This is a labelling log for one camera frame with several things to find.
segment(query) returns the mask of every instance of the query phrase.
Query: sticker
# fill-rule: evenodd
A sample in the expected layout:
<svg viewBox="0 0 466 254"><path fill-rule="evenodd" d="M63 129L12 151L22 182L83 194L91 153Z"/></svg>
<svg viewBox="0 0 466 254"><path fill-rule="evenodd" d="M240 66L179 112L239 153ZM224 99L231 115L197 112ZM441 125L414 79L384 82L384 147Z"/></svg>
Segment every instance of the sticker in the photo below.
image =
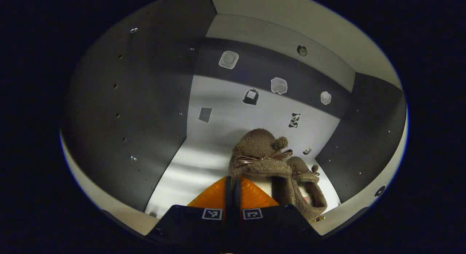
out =
<svg viewBox="0 0 466 254"><path fill-rule="evenodd" d="M212 114L212 108L201 108L199 112L198 120L208 123L210 121L210 115Z"/></svg>
<svg viewBox="0 0 466 254"><path fill-rule="evenodd" d="M254 99L254 97L256 96L256 93L254 91L248 91L248 94L246 95L248 98L252 98Z"/></svg>
<svg viewBox="0 0 466 254"><path fill-rule="evenodd" d="M288 128L297 128L300 117L301 113L291 113L291 120L289 122Z"/></svg>
<svg viewBox="0 0 466 254"><path fill-rule="evenodd" d="M306 49L304 45L299 45L298 48L296 48L296 51L298 52L300 56L305 57L308 55L308 50Z"/></svg>
<svg viewBox="0 0 466 254"><path fill-rule="evenodd" d="M288 84L286 80L276 77L270 81L272 83L271 85L272 92L279 93L281 95L283 93L286 93L286 91L288 90Z"/></svg>
<svg viewBox="0 0 466 254"><path fill-rule="evenodd" d="M205 208L202 214L202 219L222 220L223 209L221 208Z"/></svg>
<svg viewBox="0 0 466 254"><path fill-rule="evenodd" d="M311 151L312 151L312 148L311 148L311 147L308 147L308 148L306 148L306 149L303 151L303 154L304 154L304 155L308 155Z"/></svg>
<svg viewBox="0 0 466 254"><path fill-rule="evenodd" d="M243 219L262 219L260 208L243 209Z"/></svg>
<svg viewBox="0 0 466 254"><path fill-rule="evenodd" d="M324 105L327 105L328 103L330 103L331 99L332 99L332 95L330 95L327 91L324 91L321 93L321 102Z"/></svg>
<svg viewBox="0 0 466 254"><path fill-rule="evenodd" d="M243 103L256 106L258 100L259 92L255 88L252 88L244 95Z"/></svg>
<svg viewBox="0 0 466 254"><path fill-rule="evenodd" d="M233 51L225 51L222 54L222 57L220 58L220 61L218 62L218 65L223 67L223 68L228 68L229 70L232 70L236 62L238 62L238 59L240 56L238 53L235 53Z"/></svg>

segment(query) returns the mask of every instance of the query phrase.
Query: black circular hole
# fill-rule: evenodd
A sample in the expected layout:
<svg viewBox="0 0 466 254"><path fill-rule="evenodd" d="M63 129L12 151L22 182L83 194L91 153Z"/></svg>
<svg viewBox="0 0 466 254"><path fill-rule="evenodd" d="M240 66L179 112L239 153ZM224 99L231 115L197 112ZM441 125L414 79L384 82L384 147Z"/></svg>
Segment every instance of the black circular hole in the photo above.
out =
<svg viewBox="0 0 466 254"><path fill-rule="evenodd" d="M385 190L385 186L381 186L374 196L375 197L380 196L384 190Z"/></svg>

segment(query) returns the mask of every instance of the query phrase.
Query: brown ribbon bow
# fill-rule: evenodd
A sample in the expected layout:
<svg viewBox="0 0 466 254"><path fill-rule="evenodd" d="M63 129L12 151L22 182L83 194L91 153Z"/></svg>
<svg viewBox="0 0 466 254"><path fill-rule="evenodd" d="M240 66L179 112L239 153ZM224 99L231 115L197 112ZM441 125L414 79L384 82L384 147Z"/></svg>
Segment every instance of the brown ribbon bow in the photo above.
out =
<svg viewBox="0 0 466 254"><path fill-rule="evenodd" d="M303 173L312 173L312 174L314 174L316 176L320 175L320 173L318 173L317 171L312 171L312 170L309 170L309 169L308 170L296 169L295 171L298 172L298 173L296 173L296 175L303 174Z"/></svg>
<svg viewBox="0 0 466 254"><path fill-rule="evenodd" d="M250 163L256 163L258 161L264 160L264 159L275 159L275 160L282 160L283 158L288 158L289 156L293 155L292 150L287 150L283 153L280 153L278 155L270 155L270 154L265 154L265 156L255 156L255 155L249 155L245 154L244 156L235 156L234 160L236 163L240 165L247 165Z"/></svg>

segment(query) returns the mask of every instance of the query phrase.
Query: white floor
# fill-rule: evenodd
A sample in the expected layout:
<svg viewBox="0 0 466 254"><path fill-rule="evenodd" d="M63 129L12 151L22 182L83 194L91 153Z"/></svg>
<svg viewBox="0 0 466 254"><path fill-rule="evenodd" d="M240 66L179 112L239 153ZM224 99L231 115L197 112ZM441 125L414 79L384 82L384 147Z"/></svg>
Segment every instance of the white floor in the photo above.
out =
<svg viewBox="0 0 466 254"><path fill-rule="evenodd" d="M160 219L172 205L189 204L215 181L228 175L231 154L232 148L187 139L160 179L145 213ZM317 164L311 158L303 157L303 160L308 167ZM320 169L319 173L318 185L327 200L327 212L337 207L340 199L324 171ZM269 181L262 178L252 178L252 181L271 195Z"/></svg>

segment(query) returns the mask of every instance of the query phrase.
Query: gray square sticker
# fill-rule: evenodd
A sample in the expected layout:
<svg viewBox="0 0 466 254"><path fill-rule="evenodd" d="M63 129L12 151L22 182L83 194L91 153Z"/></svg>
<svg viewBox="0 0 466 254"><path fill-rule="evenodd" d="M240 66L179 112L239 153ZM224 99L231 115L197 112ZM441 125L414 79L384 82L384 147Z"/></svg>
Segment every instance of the gray square sticker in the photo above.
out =
<svg viewBox="0 0 466 254"><path fill-rule="evenodd" d="M212 108L201 108L198 120L208 123L210 121L211 114L212 114Z"/></svg>
<svg viewBox="0 0 466 254"><path fill-rule="evenodd" d="M202 214L203 219L222 220L223 209L221 208L205 208Z"/></svg>
<svg viewBox="0 0 466 254"><path fill-rule="evenodd" d="M260 208L243 209L243 219L262 219Z"/></svg>

